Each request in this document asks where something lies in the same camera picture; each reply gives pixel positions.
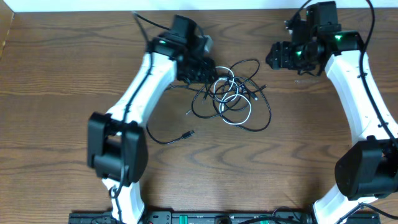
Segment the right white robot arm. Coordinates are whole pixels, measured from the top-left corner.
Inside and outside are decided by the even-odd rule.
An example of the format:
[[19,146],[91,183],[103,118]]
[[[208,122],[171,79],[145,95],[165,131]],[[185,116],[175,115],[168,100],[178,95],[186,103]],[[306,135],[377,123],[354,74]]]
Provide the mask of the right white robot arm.
[[344,223],[365,205],[397,192],[397,122],[374,82],[356,31],[277,42],[266,63],[274,70],[299,72],[321,65],[349,123],[352,147],[335,165],[335,185],[313,204],[315,223]]

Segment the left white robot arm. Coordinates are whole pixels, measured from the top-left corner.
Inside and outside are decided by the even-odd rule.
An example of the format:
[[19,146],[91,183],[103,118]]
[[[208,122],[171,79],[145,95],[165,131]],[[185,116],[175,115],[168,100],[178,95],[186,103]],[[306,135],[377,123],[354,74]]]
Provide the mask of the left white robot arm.
[[215,62],[205,47],[165,39],[149,43],[141,67],[126,92],[105,114],[88,122],[88,167],[106,186],[118,223],[139,223],[145,210],[139,181],[149,160],[145,130],[156,104],[175,80],[209,83]]

